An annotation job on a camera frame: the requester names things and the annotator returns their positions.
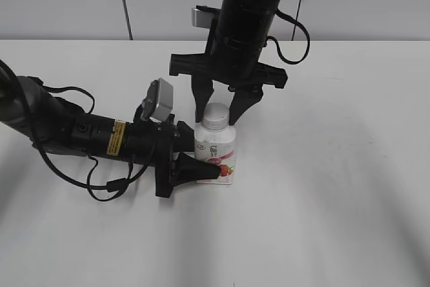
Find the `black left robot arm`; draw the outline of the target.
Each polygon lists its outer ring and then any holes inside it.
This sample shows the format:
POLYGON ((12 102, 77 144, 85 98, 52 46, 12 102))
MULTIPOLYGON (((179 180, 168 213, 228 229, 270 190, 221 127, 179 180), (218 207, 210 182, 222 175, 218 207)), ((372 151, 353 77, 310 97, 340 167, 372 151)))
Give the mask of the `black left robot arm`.
POLYGON ((162 198, 201 175, 200 162, 189 155, 194 132, 185 122, 175 122, 173 114, 151 120, 138 106, 133 121, 124 122, 85 111, 59 96, 66 91, 90 96, 79 87, 48 87, 37 77, 18 76, 1 63, 1 123, 28 137, 53 173, 92 198, 100 191, 110 193, 108 200, 119 198, 148 167, 155 170, 156 195, 162 198), (60 171, 50 155, 87 157, 94 163, 100 158, 122 161, 128 172, 94 185, 90 175, 82 182, 60 171))

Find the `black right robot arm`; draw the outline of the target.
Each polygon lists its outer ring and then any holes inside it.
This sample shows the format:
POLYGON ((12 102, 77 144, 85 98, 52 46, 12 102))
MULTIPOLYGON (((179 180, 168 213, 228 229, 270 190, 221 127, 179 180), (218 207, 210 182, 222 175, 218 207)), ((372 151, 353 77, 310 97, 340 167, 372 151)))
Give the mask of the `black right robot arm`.
POLYGON ((308 30, 296 18, 279 9, 281 0, 223 0, 219 9, 198 5, 192 10, 192 24, 209 30, 205 51, 201 54, 174 54, 169 73, 189 75, 195 100, 195 121, 202 122, 204 111, 217 81, 228 86, 234 97, 228 123, 239 118, 263 97, 263 86, 285 87, 284 69, 259 62, 275 16, 299 27, 308 38, 308 30))

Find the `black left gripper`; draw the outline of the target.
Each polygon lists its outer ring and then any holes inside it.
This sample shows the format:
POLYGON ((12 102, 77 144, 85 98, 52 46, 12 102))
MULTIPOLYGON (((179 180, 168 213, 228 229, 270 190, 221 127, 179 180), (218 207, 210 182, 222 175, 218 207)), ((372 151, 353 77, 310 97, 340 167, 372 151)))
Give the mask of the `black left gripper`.
POLYGON ((164 122, 142 121, 134 117, 127 127, 126 148, 134 164, 142 167, 131 176, 130 182, 139 179, 148 167, 155 168, 155 195, 169 198, 173 187, 193 181, 217 179, 221 168, 179 153, 173 161, 173 139, 175 152, 194 152, 194 130, 184 121, 174 126, 175 116, 169 115, 164 122))

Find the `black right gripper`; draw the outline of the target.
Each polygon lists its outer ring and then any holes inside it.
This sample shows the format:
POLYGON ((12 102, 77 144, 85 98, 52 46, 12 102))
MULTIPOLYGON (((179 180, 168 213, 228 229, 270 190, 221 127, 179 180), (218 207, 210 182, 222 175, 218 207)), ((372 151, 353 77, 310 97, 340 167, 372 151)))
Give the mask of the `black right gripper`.
POLYGON ((191 90, 196 110, 195 122, 200 123, 213 92, 213 81, 236 89, 229 107, 229 123, 235 124, 263 97, 262 87, 285 87, 288 76, 284 69, 260 63, 274 12, 256 10, 228 1, 220 9, 218 19, 212 20, 205 51, 199 54, 172 54, 171 76, 195 75, 191 90))

